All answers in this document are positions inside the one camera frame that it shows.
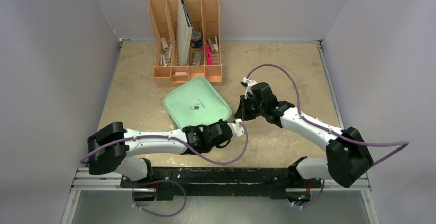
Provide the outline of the mint green case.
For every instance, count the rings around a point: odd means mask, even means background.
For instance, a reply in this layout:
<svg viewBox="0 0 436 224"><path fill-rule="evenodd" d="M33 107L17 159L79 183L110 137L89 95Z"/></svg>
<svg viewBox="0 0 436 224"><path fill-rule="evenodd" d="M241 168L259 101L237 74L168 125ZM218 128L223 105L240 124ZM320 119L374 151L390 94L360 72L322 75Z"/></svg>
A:
<svg viewBox="0 0 436 224"><path fill-rule="evenodd" d="M194 78L168 93L163 99L170 119L177 128L229 121L230 105L204 77Z"/></svg>

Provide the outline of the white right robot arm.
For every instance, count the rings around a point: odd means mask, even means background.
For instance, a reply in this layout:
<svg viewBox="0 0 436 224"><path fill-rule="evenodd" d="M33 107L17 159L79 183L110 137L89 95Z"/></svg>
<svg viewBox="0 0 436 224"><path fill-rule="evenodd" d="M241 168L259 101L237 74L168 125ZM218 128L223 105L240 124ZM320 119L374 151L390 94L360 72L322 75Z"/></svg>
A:
<svg viewBox="0 0 436 224"><path fill-rule="evenodd" d="M268 123L292 131L325 151L321 158L301 157L290 167L289 181L302 186L310 179L332 179L349 188L374 164L369 150L360 145L360 132L349 127L345 130L327 125L299 112L287 101L278 101L266 82L244 79L245 88L234 117L243 121L263 117ZM348 140L357 140L358 144Z"/></svg>

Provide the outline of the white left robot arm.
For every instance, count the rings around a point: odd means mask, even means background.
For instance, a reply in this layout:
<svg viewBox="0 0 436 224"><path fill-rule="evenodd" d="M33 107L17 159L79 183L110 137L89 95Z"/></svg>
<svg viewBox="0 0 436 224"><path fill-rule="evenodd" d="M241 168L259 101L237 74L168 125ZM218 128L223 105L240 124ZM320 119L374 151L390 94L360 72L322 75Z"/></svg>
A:
<svg viewBox="0 0 436 224"><path fill-rule="evenodd" d="M169 153L196 155L224 148L232 138L245 133L241 124L220 119L210 125L186 126L169 132L140 132L113 122L89 136L88 155L84 158L91 175L116 172L142 188L153 182L151 164L138 155Z"/></svg>

